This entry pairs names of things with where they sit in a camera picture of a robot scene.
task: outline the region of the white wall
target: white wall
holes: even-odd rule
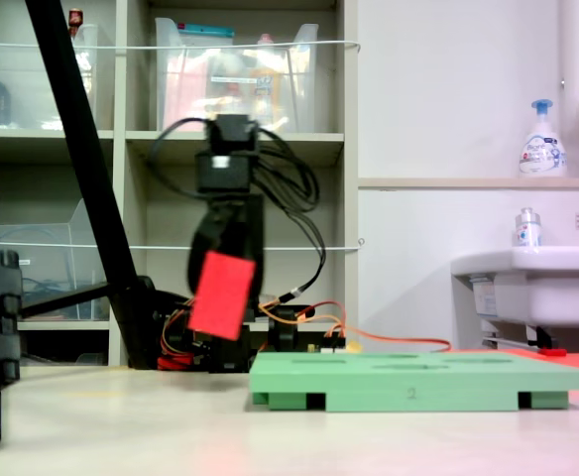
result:
[[[359,2],[360,177],[515,177],[531,101],[552,99],[557,122],[556,5]],[[450,262],[511,246],[522,206],[541,214],[546,244],[579,245],[579,191],[361,190],[361,326],[476,346],[472,295]]]
[[[579,191],[363,191],[362,327],[476,346],[480,333],[472,294],[451,278],[450,262],[511,246],[515,216],[523,206],[540,214],[545,245],[579,245]]]
[[[359,2],[360,177],[514,177],[560,90],[554,0]]]

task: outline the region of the white sink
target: white sink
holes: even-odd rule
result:
[[[473,284],[477,312],[532,326],[579,326],[579,246],[516,247],[452,262]]]

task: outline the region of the pump dispenser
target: pump dispenser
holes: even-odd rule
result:
[[[536,109],[536,123],[523,146],[519,177],[567,176],[565,148],[547,118],[547,109],[552,105],[549,99],[539,99],[531,103],[531,107]]]

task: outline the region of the black tripod leg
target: black tripod leg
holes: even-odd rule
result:
[[[152,292],[139,279],[59,0],[26,0],[131,365],[157,368]]]

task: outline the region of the orange wire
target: orange wire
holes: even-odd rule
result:
[[[347,309],[345,309],[345,306],[342,305],[340,302],[338,302],[337,300],[324,300],[322,302],[317,302],[314,305],[311,305],[310,307],[307,307],[305,309],[303,309],[302,311],[298,312],[296,314],[296,316],[301,316],[304,314],[307,314],[308,312],[310,312],[312,309],[316,309],[317,307],[321,307],[322,305],[326,305],[326,304],[333,304],[333,305],[337,305],[340,310],[342,311],[342,323],[343,323],[343,327],[341,327],[341,334],[342,336],[345,335],[345,327],[344,324],[347,323]]]
[[[356,327],[351,327],[351,326],[348,326],[348,325],[342,323],[340,321],[340,319],[338,317],[336,317],[335,315],[329,315],[329,314],[315,315],[314,317],[308,317],[307,319],[304,319],[301,322],[298,322],[298,321],[294,321],[294,320],[281,319],[280,317],[273,315],[271,312],[269,312],[263,306],[259,306],[259,309],[265,315],[267,315],[269,318],[277,320],[279,322],[283,322],[285,324],[298,325],[302,322],[310,322],[310,321],[317,320],[317,319],[325,319],[325,318],[326,319],[333,319],[334,321],[336,321],[336,324],[334,324],[334,326],[327,332],[327,334],[332,332],[336,327],[340,327],[343,330],[346,329],[346,330],[349,330],[351,332],[355,332],[356,334],[363,335],[363,336],[368,337],[370,339],[379,340],[382,342],[394,342],[394,343],[398,343],[398,344],[439,344],[439,345],[443,345],[444,347],[439,349],[438,350],[439,352],[447,352],[447,351],[452,349],[452,344],[449,341],[444,340],[444,339],[396,338],[396,337],[387,337],[384,335],[372,334],[370,332],[366,332],[364,330],[358,329]]]

